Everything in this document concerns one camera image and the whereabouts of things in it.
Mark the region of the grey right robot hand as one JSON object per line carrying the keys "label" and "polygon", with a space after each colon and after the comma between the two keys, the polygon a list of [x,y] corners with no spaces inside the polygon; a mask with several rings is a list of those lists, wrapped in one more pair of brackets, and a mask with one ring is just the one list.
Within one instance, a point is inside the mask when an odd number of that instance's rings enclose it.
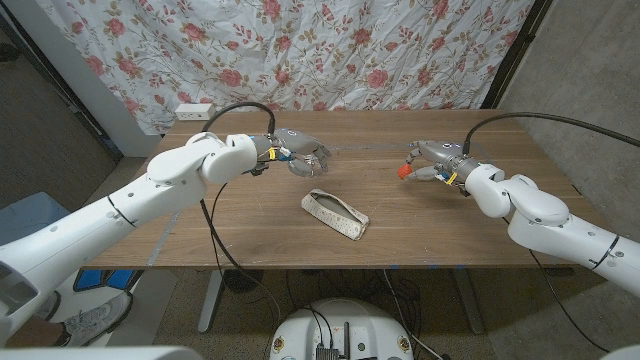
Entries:
{"label": "grey right robot hand", "polygon": [[[462,153],[463,147],[454,142],[419,140],[410,144],[411,152],[405,165],[398,170],[402,179],[430,181],[438,179],[448,185],[464,184],[469,174],[480,166],[474,158]],[[432,162],[431,166],[417,170],[411,163],[419,157]]]}

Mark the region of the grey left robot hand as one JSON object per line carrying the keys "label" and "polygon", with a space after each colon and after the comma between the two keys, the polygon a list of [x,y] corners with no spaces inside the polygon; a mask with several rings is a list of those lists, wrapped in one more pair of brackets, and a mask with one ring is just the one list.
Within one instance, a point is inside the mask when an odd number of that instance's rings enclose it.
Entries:
{"label": "grey left robot hand", "polygon": [[286,162],[296,176],[311,178],[328,171],[330,151],[318,139],[293,129],[276,129],[271,135],[252,136],[257,151],[256,166],[250,170],[259,176],[270,162]]}

